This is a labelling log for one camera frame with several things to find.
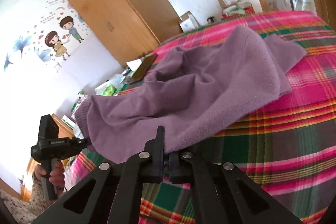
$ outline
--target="clutter of items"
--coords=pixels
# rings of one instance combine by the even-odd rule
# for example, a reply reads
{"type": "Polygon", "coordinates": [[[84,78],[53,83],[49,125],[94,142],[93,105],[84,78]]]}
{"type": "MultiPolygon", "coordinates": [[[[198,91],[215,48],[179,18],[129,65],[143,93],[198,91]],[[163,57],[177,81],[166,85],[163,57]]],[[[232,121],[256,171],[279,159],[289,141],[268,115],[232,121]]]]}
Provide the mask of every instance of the clutter of items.
{"type": "MultiPolygon", "coordinates": [[[[126,69],[121,74],[115,74],[106,82],[96,87],[94,89],[95,94],[102,96],[118,96],[120,92],[125,90],[127,84],[131,85],[139,82],[146,76],[147,71],[155,61],[156,57],[157,54],[152,54],[150,56],[144,55],[139,59],[127,62],[126,69]]],[[[78,110],[79,106],[88,99],[89,96],[85,94],[83,90],[81,90],[78,93],[78,99],[71,108],[71,119],[66,115],[64,115],[62,118],[62,121],[73,130],[73,134],[80,139],[83,139],[84,136],[81,133],[78,125],[73,121],[76,120],[75,112],[78,110]]]]}
{"type": "MultiPolygon", "coordinates": [[[[254,14],[255,11],[252,4],[249,1],[239,1],[239,0],[218,0],[220,7],[222,8],[222,18],[225,20],[231,17],[236,17],[238,15],[254,14]]],[[[182,16],[180,16],[180,26],[183,32],[189,32],[193,29],[201,27],[197,19],[193,16],[190,11],[187,11],[182,16]]],[[[211,16],[207,18],[207,23],[211,24],[215,22],[215,17],[211,16]]]]}

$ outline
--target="blue flower decal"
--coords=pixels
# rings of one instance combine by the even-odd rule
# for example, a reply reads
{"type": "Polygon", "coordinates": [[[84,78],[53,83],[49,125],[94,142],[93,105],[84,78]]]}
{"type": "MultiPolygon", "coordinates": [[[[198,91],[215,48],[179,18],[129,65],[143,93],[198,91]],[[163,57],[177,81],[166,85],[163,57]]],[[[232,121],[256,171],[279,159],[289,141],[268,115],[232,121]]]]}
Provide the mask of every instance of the blue flower decal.
{"type": "Polygon", "coordinates": [[[43,61],[48,62],[51,60],[51,57],[49,56],[50,49],[46,49],[44,51],[41,51],[39,49],[34,48],[34,52],[37,54],[37,56],[43,61]]]}
{"type": "Polygon", "coordinates": [[[14,43],[13,51],[21,51],[21,58],[23,55],[23,48],[30,45],[30,39],[31,37],[26,37],[25,40],[23,40],[23,37],[20,37],[14,43]]]}
{"type": "Polygon", "coordinates": [[[13,64],[12,62],[10,62],[9,58],[10,58],[10,54],[8,53],[6,55],[5,66],[3,67],[3,71],[6,71],[9,64],[13,64]]]}

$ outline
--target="cartoon boy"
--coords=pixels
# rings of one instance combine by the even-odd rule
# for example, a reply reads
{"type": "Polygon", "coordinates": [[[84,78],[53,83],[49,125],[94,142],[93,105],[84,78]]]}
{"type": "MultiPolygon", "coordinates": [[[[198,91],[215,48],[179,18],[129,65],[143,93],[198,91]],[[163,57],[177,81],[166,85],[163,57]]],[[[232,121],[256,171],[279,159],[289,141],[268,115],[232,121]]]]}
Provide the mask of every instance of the cartoon boy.
{"type": "Polygon", "coordinates": [[[84,40],[77,32],[77,29],[74,27],[74,19],[71,16],[66,16],[65,18],[63,18],[60,21],[59,25],[63,30],[69,30],[69,34],[71,34],[75,39],[77,39],[79,43],[81,43],[82,40],[84,40]]]}

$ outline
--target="metal pivot pin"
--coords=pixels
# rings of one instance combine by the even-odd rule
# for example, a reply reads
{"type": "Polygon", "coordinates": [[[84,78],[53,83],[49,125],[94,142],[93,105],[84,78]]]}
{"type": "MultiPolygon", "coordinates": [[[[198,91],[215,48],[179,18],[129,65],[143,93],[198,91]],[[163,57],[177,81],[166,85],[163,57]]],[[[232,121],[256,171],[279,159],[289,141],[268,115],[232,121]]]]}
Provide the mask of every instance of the metal pivot pin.
{"type": "Polygon", "coordinates": [[[235,166],[230,162],[226,162],[223,164],[223,167],[225,170],[232,170],[235,166]]]}
{"type": "Polygon", "coordinates": [[[146,152],[146,151],[141,152],[141,153],[139,154],[139,157],[142,158],[142,159],[146,159],[146,158],[148,158],[149,156],[150,156],[149,153],[146,152]]]}
{"type": "Polygon", "coordinates": [[[182,157],[185,159],[190,159],[193,156],[193,153],[187,151],[182,153],[182,157]]]}
{"type": "Polygon", "coordinates": [[[102,164],[99,165],[99,169],[102,171],[105,171],[110,168],[110,165],[107,162],[103,162],[102,164]]]}

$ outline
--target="human hand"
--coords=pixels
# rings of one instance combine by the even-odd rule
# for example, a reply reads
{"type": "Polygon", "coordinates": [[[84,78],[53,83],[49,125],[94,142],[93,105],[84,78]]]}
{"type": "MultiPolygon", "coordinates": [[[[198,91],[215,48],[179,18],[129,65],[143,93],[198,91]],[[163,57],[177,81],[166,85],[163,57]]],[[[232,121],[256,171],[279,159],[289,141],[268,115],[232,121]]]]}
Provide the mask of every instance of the human hand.
{"type": "MultiPolygon", "coordinates": [[[[49,181],[57,188],[63,189],[65,185],[64,169],[61,161],[56,162],[55,169],[50,172],[49,181]]],[[[41,181],[41,177],[47,174],[47,171],[41,165],[36,165],[34,169],[35,178],[41,181]]]]}

